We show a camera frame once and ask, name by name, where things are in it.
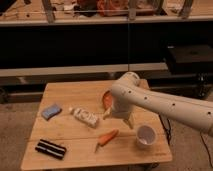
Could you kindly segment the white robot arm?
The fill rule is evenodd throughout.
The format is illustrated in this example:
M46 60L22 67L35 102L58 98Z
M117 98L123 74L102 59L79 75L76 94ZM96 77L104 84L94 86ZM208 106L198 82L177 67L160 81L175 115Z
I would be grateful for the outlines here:
M126 72L110 87L112 105L104 118L122 119L130 128L133 106L142 107L213 137L213 102L140 88L140 77Z

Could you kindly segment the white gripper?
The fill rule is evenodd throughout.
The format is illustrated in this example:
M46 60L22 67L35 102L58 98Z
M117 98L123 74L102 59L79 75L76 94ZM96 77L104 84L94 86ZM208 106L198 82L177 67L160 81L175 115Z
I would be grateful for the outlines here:
M112 116L115 118L125 119L124 122L128 125L130 129L133 129L134 128L133 121L129 119L132 110L133 110L132 104L122 100L114 100L112 103L112 107L108 108L105 111L103 115L103 120L111 118Z

